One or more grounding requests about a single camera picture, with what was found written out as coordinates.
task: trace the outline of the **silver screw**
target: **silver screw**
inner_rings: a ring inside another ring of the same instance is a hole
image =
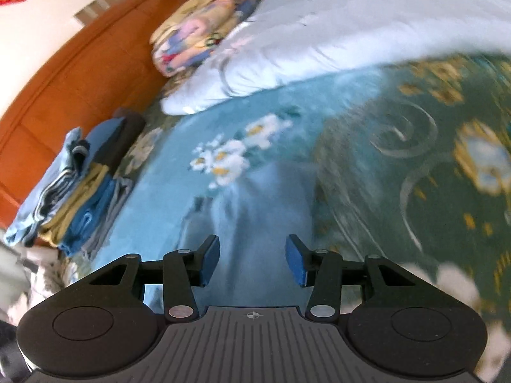
[[[328,318],[335,314],[335,308],[329,305],[315,305],[311,308],[311,314],[318,318]]]
[[[176,305],[169,309],[169,315],[174,318],[188,318],[193,314],[193,308],[188,305]]]

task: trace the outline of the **ribbed gray panel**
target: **ribbed gray panel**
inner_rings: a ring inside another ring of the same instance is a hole
[[[257,312],[258,318],[247,316]],[[27,383],[67,381],[35,372]],[[426,383],[369,366],[334,326],[295,308],[212,307],[200,320],[170,326],[137,364],[90,383]],[[469,373],[442,383],[477,383]]]

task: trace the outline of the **stack of folded clothes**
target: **stack of folded clothes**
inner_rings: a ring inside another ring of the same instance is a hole
[[[260,0],[189,0],[151,36],[156,68],[170,78],[197,66],[256,9]]]
[[[81,249],[96,252],[131,192],[132,181],[114,175],[144,126],[140,114],[119,108],[85,139],[79,128],[70,131],[62,151],[20,206],[6,242],[30,247],[39,236],[66,256]]]

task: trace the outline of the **bed headboard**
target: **bed headboard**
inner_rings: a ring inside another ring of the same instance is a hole
[[[33,76],[0,120],[0,227],[60,151],[118,107],[143,111],[165,79],[149,38],[186,0],[122,0],[69,40]]]

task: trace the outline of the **teal blanket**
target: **teal blanket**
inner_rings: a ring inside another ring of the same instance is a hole
[[[128,157],[125,175],[141,174],[94,268],[126,253],[162,258],[194,197],[272,161],[315,161],[310,245],[382,254],[472,306],[490,335],[477,371],[496,378],[511,351],[507,58],[343,72],[232,99],[173,130],[161,119]]]

